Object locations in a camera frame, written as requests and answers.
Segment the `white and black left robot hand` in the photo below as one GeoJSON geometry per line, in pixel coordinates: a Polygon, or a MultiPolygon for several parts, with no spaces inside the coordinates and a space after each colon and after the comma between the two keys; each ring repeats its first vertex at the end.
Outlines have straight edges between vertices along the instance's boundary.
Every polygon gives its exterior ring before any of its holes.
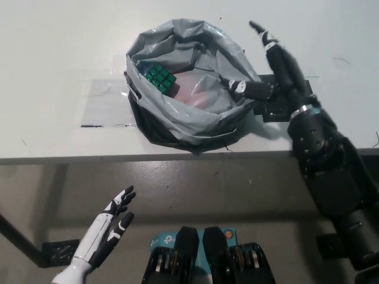
{"type": "Polygon", "coordinates": [[[110,201],[79,242],[70,264],[52,283],[86,283],[88,275],[102,265],[133,221],[134,214],[127,206],[135,196],[131,185],[110,201]]]}

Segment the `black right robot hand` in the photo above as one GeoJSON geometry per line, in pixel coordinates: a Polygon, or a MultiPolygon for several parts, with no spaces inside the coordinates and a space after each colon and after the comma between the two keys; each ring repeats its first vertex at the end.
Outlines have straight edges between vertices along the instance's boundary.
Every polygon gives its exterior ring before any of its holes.
{"type": "Polygon", "coordinates": [[[307,94],[304,75],[293,55],[257,22],[250,20],[249,26],[261,39],[276,85],[269,86],[266,83],[247,79],[223,79],[228,90],[235,95],[256,101],[267,101],[275,92],[280,92],[287,100],[291,119],[298,115],[319,113],[320,104],[316,102],[316,98],[307,94]]]}

